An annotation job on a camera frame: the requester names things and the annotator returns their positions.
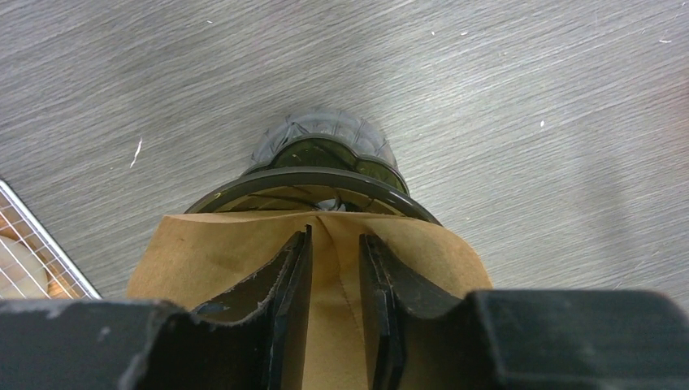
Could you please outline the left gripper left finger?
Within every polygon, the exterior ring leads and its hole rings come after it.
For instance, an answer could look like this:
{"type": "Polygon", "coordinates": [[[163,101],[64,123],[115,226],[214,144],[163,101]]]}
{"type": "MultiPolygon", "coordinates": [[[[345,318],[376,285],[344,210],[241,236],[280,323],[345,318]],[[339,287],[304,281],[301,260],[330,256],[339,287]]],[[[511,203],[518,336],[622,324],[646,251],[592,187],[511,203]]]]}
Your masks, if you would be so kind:
{"type": "Polygon", "coordinates": [[[4,389],[299,389],[312,230],[186,310],[161,300],[5,300],[4,389]]]}

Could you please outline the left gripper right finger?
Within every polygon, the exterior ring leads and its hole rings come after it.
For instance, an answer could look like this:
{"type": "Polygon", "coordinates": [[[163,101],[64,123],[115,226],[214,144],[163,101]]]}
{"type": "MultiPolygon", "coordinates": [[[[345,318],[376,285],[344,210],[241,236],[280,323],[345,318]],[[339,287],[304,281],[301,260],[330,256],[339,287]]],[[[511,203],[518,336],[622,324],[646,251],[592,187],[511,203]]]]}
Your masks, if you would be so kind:
{"type": "Polygon", "coordinates": [[[688,317],[638,290],[481,289],[459,298],[359,239],[372,389],[685,389],[688,317]]]}

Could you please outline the brown paper coffee filter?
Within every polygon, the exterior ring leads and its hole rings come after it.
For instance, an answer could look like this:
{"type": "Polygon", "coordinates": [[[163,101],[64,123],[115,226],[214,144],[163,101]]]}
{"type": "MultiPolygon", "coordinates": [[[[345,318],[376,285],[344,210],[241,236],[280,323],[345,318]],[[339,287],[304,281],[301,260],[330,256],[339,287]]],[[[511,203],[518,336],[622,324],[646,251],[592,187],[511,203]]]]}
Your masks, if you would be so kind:
{"type": "Polygon", "coordinates": [[[492,286],[477,253],[433,223],[385,214],[246,211],[165,216],[129,280],[127,297],[192,309],[257,271],[305,226],[312,228],[314,249],[307,389],[367,386],[360,235],[380,237],[405,265],[456,297],[492,286]]]}

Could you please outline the dark green coffee dripper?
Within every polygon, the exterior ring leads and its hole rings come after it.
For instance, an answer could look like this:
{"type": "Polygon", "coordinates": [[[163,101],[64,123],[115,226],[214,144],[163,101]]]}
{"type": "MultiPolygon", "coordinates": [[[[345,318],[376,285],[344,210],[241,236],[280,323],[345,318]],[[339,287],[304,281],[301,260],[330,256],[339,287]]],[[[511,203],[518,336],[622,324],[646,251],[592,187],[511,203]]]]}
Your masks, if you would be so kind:
{"type": "Polygon", "coordinates": [[[437,223],[388,162],[356,153],[327,136],[307,136],[277,149],[267,162],[194,202],[189,214],[245,211],[342,211],[437,223]]]}

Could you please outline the grey plastic measuring cup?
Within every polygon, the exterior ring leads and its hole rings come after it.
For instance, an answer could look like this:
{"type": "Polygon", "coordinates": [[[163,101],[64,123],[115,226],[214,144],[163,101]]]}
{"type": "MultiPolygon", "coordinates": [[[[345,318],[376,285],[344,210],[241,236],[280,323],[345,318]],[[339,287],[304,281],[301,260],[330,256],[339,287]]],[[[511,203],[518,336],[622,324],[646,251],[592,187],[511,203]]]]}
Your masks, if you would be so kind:
{"type": "Polygon", "coordinates": [[[287,145],[308,137],[325,137],[349,147],[358,157],[376,158],[398,168],[384,132],[360,116],[324,106],[287,115],[260,137],[251,154],[252,166],[270,162],[287,145]]]}

